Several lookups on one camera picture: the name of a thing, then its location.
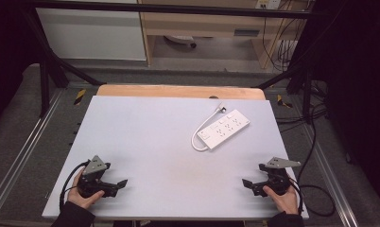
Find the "white cabinet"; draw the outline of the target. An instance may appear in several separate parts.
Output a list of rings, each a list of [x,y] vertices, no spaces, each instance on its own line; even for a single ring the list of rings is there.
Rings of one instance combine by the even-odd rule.
[[[138,13],[75,9],[37,9],[37,13],[52,50],[60,58],[147,58]]]

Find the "office chair base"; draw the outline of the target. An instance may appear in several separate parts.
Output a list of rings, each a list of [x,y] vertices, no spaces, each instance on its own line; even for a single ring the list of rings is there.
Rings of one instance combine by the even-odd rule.
[[[169,41],[177,44],[188,44],[191,48],[196,48],[197,44],[191,36],[165,36]]]

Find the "black curtain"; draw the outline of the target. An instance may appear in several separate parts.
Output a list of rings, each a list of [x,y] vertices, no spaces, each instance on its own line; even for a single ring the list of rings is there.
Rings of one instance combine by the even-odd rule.
[[[37,45],[16,0],[0,0],[0,116],[23,81],[23,72],[38,62]]]
[[[313,51],[312,78],[328,85],[327,103],[345,148],[380,198],[380,0],[315,0],[294,59]]]

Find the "aluminium floor rail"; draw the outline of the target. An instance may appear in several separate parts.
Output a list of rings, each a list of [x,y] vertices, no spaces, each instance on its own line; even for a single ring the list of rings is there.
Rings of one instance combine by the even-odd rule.
[[[7,175],[0,183],[0,208],[3,206],[6,198],[8,197],[11,188],[15,184],[16,179],[25,166],[32,150],[35,148],[37,142],[41,138],[41,135],[49,120],[51,119],[53,113],[55,112],[63,93],[64,89],[57,89],[55,91],[54,95],[51,98],[49,109],[45,112],[44,116],[40,117],[36,122],[34,129],[31,131],[23,147],[20,149],[17,157],[9,168]]]
[[[324,155],[323,149],[321,148],[314,121],[311,121],[310,124],[306,124],[303,127],[306,135],[311,142],[312,155],[316,160],[327,190],[334,200],[337,213],[343,223],[343,226],[358,227],[358,221],[350,204],[347,201],[347,198],[337,179],[335,171],[331,168],[327,158]]]

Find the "white power strip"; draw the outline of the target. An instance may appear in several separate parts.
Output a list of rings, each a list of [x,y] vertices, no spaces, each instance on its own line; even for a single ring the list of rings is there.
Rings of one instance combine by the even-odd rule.
[[[197,137],[208,149],[214,149],[250,124],[249,119],[238,110],[219,118],[210,126],[197,132]]]

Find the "person's left hand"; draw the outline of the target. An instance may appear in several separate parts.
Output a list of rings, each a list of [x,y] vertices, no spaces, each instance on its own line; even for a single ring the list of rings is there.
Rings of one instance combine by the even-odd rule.
[[[80,176],[83,172],[83,168],[79,171],[77,176],[73,180],[72,188],[70,189],[67,200],[70,201],[71,203],[83,208],[83,209],[88,209],[92,204],[96,203],[98,200],[102,198],[102,196],[105,194],[103,190],[100,190],[96,193],[94,193],[91,197],[89,198],[83,198],[79,192],[78,192],[78,181],[80,179]]]

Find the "white wall socket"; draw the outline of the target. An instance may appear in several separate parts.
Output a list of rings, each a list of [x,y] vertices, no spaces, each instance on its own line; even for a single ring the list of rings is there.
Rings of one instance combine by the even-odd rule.
[[[257,0],[257,9],[277,9],[280,6],[281,0]]]

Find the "light wooden desk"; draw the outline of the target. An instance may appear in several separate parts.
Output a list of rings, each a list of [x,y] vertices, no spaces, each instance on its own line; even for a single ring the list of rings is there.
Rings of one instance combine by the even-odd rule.
[[[140,4],[184,5],[257,9],[257,0],[137,0]],[[308,0],[281,0],[277,9],[308,11]],[[271,66],[276,44],[281,40],[299,39],[304,20],[282,18],[251,18],[241,16],[194,15],[173,13],[140,14],[146,39],[147,57],[152,57],[153,39],[157,36],[227,37],[251,40],[260,66]]]

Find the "black metal frame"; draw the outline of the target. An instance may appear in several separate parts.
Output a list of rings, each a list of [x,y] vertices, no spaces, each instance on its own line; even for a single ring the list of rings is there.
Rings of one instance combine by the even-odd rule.
[[[173,13],[173,14],[194,14],[194,15],[218,15],[218,16],[242,16],[261,18],[290,18],[290,19],[310,19],[317,17],[317,14],[308,11],[291,11],[278,9],[236,9],[220,7],[201,6],[177,6],[177,5],[155,5],[155,4],[131,4],[131,3],[108,3],[108,2],[88,2],[88,1],[61,1],[61,0],[23,0],[15,7],[20,10],[26,24],[34,34],[40,46],[38,51],[41,57],[41,87],[42,87],[42,112],[45,115],[49,108],[49,88],[48,76],[50,76],[58,87],[66,87],[69,84],[68,78],[62,69],[73,73],[77,77],[89,82],[92,85],[103,85],[103,81],[93,79],[81,72],[73,65],[62,60],[51,49],[45,37],[41,23],[34,20],[33,11],[41,9],[78,9],[78,10],[98,10],[98,11],[124,11],[124,12],[147,12],[147,13]]]

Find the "person's right hand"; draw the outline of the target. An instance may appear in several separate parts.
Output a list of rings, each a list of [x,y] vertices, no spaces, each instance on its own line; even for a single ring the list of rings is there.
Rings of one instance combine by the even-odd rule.
[[[289,215],[298,215],[298,195],[293,186],[289,186],[283,195],[278,195],[273,189],[265,185],[265,193],[275,202],[280,212],[286,212]]]

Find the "wooden table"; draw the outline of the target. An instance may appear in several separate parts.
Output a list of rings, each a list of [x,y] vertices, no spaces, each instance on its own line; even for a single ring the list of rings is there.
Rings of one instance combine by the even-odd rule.
[[[104,84],[98,88],[98,96],[152,96],[152,97],[189,97],[220,99],[255,99],[265,100],[261,89],[214,86],[179,86],[179,85],[130,85]]]

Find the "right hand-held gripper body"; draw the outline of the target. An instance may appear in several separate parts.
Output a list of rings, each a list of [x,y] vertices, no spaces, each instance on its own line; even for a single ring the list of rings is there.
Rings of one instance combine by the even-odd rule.
[[[298,161],[290,161],[279,157],[273,157],[266,164],[260,164],[259,169],[265,171],[268,175],[268,180],[263,182],[260,186],[260,195],[267,195],[263,190],[264,186],[268,186],[277,195],[283,195],[290,186],[286,168],[301,165],[302,164]]]

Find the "yellow black floor tape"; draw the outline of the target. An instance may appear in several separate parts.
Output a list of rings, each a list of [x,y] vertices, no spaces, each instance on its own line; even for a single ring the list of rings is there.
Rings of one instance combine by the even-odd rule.
[[[277,105],[285,106],[287,108],[293,108],[293,105],[291,103],[284,102],[283,97],[281,95],[277,95]]]
[[[74,101],[74,105],[79,105],[80,104],[80,102],[83,99],[85,93],[86,93],[86,89],[81,89],[78,92],[77,97],[75,98],[75,101]]]

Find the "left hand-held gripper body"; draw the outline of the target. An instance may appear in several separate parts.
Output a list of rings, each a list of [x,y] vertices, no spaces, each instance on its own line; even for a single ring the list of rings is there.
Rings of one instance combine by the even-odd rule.
[[[94,156],[78,180],[77,187],[81,197],[90,198],[98,191],[104,192],[104,198],[109,196],[111,188],[101,181],[101,177],[110,166],[110,163],[104,163],[98,155]]]

